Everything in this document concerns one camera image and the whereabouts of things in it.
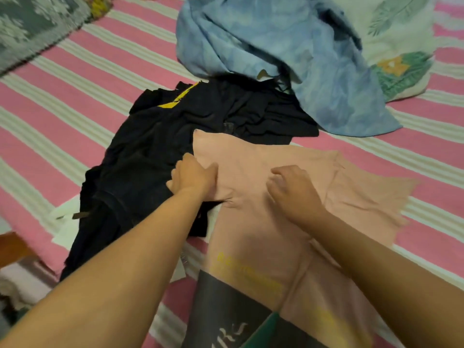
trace light blue cloth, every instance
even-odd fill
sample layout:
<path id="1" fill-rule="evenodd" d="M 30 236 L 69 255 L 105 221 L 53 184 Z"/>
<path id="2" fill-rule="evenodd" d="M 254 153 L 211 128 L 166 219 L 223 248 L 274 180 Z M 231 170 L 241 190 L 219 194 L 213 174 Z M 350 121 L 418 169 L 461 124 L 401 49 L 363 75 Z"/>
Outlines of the light blue cloth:
<path id="1" fill-rule="evenodd" d="M 186 0 L 176 35 L 177 57 L 194 75 L 290 82 L 302 109 L 330 133 L 401 128 L 361 40 L 331 0 Z"/>

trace yellow stripe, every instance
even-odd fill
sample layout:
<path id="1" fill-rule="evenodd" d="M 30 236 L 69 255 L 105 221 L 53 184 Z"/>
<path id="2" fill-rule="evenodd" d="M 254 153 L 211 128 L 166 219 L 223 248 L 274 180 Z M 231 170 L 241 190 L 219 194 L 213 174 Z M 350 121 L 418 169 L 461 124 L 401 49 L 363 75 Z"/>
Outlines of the yellow stripe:
<path id="1" fill-rule="evenodd" d="M 185 95 L 187 95 L 187 93 L 190 91 L 190 89 L 193 88 L 197 84 L 198 83 L 195 83 L 191 87 L 188 87 L 187 89 L 185 89 L 176 99 L 174 99 L 173 102 L 168 102 L 167 104 L 162 104 L 162 105 L 159 105 L 158 107 L 163 108 L 163 109 L 172 109 L 174 106 L 176 106 L 179 103 L 179 101 L 181 101 L 181 99 Z"/>

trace bed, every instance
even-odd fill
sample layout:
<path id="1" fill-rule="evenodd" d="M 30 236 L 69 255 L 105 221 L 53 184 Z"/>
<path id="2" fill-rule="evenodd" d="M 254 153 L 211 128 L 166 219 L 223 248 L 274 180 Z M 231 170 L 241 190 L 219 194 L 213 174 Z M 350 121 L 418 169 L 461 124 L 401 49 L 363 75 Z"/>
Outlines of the bed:
<path id="1" fill-rule="evenodd" d="M 198 80 L 175 56 L 181 5 L 115 0 L 106 17 L 0 79 L 0 215 L 56 273 L 68 251 L 52 242 L 58 226 L 50 212 L 79 193 L 144 89 Z M 421 181 L 393 248 L 464 290 L 464 0 L 438 1 L 435 13 L 427 91 L 389 104 L 403 129 L 361 139 L 321 132 L 293 143 Z M 180 347 L 207 241 L 185 244 L 188 276 L 168 288 L 144 348 Z M 381 320 L 374 346 L 402 347 Z"/>

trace hand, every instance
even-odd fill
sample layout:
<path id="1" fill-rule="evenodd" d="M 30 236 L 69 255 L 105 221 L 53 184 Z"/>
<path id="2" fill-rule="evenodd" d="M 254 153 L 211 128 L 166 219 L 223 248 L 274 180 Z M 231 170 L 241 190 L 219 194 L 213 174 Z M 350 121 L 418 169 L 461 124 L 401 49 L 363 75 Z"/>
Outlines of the hand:
<path id="1" fill-rule="evenodd" d="M 267 181 L 267 190 L 287 219 L 307 229 L 328 214 L 308 173 L 298 166 L 276 167 Z"/>
<path id="2" fill-rule="evenodd" d="M 171 180 L 166 182 L 166 186 L 174 195 L 181 191 L 192 191 L 203 200 L 216 186 L 217 175 L 217 163 L 203 168 L 192 154 L 186 153 L 182 160 L 177 161 L 175 169 L 171 171 Z"/>

